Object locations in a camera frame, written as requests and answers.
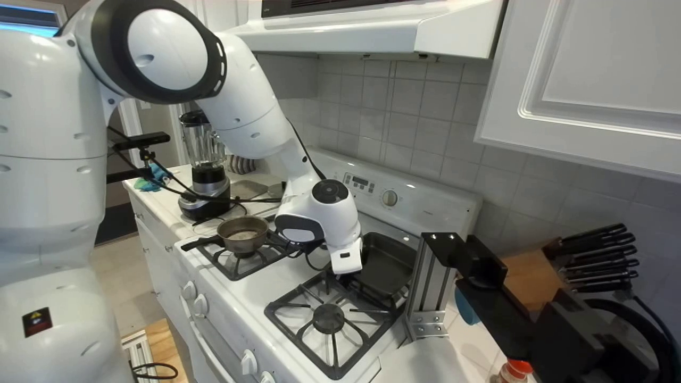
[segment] white tile wall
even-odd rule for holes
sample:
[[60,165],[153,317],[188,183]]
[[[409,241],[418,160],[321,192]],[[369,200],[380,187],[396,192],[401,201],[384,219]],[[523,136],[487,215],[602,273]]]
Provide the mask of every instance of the white tile wall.
[[[289,58],[287,67],[291,60],[301,71],[287,83],[315,75],[315,95],[273,83],[295,93],[282,100],[309,145],[480,194],[476,234],[494,251],[626,221],[643,262],[636,291],[681,336],[681,184],[476,145],[487,64],[323,55]],[[277,77],[277,58],[263,62]]]

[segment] white stove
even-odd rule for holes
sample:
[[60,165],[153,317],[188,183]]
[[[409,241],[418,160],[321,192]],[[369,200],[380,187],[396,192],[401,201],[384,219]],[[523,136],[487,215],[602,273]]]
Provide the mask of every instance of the white stove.
[[[363,234],[418,248],[422,232],[467,236],[475,225],[479,198],[471,194],[328,154],[310,157],[353,192]],[[328,264],[323,248],[233,280],[207,251],[185,247],[193,241],[177,243],[175,258],[185,319],[212,370],[200,383],[373,381],[380,360],[409,338],[401,308],[369,304],[317,270]]]

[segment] kitchen counter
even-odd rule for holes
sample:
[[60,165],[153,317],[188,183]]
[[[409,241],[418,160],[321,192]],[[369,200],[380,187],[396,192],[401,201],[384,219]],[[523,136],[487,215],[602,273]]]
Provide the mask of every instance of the kitchen counter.
[[[181,181],[190,181],[190,165],[177,165],[177,169],[170,169],[170,173],[175,177],[179,177]],[[228,175],[228,177],[233,183],[256,181],[256,183],[261,183],[268,187],[279,183],[279,178],[274,178],[273,175],[267,175],[267,173],[251,173],[244,177]],[[159,236],[159,243],[167,247],[167,251],[170,251],[172,243],[177,243],[177,241],[185,241],[185,239],[193,239],[193,236],[212,236],[214,227],[225,219],[225,217],[219,217],[219,219],[210,219],[200,225],[193,225],[192,221],[181,217],[181,210],[177,205],[179,195],[175,195],[167,189],[140,192],[140,189],[135,189],[135,181],[126,181],[124,184],[128,187],[128,192],[133,195],[130,200],[135,205],[137,219],[144,221],[144,225],[149,225],[151,232],[155,236]],[[267,215],[274,212],[277,205],[273,205],[273,201],[268,201],[268,205],[244,201],[244,209],[250,210],[250,215],[267,217]],[[501,348],[494,342],[494,338],[490,336],[490,332],[480,323],[476,323],[476,325],[465,323],[465,319],[458,314],[453,304],[450,304],[450,338],[448,340],[451,345],[450,348],[455,350],[455,360],[459,361],[459,369],[465,370],[467,381],[471,381],[471,383],[487,381],[490,375],[499,372],[505,361],[505,355],[501,354]],[[379,372],[376,381],[380,381],[380,375],[392,375],[392,370],[405,370],[405,365],[411,369],[413,372],[419,369],[433,370],[435,360],[439,360],[439,358],[418,355],[418,354],[406,355],[411,346],[424,348],[424,345],[411,342],[411,345],[401,346],[402,355],[401,354],[380,355],[384,372]],[[409,377],[409,375],[401,375],[401,377],[402,377],[402,381],[411,381],[411,378],[422,381],[419,377]]]

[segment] oven door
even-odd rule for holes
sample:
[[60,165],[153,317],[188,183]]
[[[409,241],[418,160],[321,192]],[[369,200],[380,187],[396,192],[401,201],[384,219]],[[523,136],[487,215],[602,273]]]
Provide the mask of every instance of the oven door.
[[235,377],[241,377],[241,358],[236,348],[214,329],[207,317],[193,317],[188,301],[183,300],[185,314],[190,319],[192,334],[209,361],[212,375],[219,381],[235,383]]

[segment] saucepan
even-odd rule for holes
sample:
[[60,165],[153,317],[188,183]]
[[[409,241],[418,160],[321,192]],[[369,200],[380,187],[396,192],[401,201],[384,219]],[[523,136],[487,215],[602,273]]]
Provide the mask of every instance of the saucepan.
[[238,217],[224,221],[217,234],[236,258],[250,258],[267,241],[268,223],[259,217]]

